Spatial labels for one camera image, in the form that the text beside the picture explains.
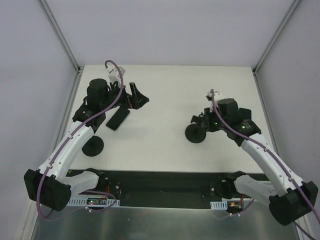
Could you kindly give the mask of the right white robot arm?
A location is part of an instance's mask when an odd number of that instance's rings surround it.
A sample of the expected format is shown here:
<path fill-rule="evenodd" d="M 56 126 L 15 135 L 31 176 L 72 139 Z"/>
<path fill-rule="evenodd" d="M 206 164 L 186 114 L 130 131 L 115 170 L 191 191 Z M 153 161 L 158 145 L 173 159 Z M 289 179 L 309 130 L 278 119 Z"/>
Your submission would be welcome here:
<path fill-rule="evenodd" d="M 186 138 L 198 144 L 204 141 L 207 133 L 225 132 L 249 154 L 270 181 L 267 185 L 243 171 L 236 171 L 217 185 L 217 195 L 225 199 L 239 194 L 249 196 L 267 206 L 274 219 L 283 226 L 308 213 L 319 219 L 315 209 L 318 187 L 313 181 L 305 182 L 276 154 L 252 120 L 251 110 L 240 108 L 233 98 L 216 99 L 214 95 L 206 98 L 211 106 L 191 118 L 185 130 Z"/>

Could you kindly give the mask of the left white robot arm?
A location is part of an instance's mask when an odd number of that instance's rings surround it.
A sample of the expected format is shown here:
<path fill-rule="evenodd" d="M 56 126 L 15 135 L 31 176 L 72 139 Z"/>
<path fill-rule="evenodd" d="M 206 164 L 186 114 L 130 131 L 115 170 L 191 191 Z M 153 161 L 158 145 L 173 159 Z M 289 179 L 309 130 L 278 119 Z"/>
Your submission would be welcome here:
<path fill-rule="evenodd" d="M 106 175 L 101 170 L 87 168 L 72 177 L 68 177 L 67 173 L 79 152 L 94 157 L 104 149 L 103 140 L 95 133 L 105 121 L 107 111 L 117 108 L 107 122 L 108 127 L 115 131 L 131 109 L 138 110 L 150 101 L 140 93 L 135 83 L 131 82 L 129 87 L 131 92 L 127 93 L 125 86 L 118 81 L 107 82 L 96 78 L 89 82 L 86 97 L 72 117 L 61 142 L 38 169 L 28 169 L 24 174 L 30 200 L 59 212 L 75 195 L 88 190 L 96 195 L 105 191 Z"/>

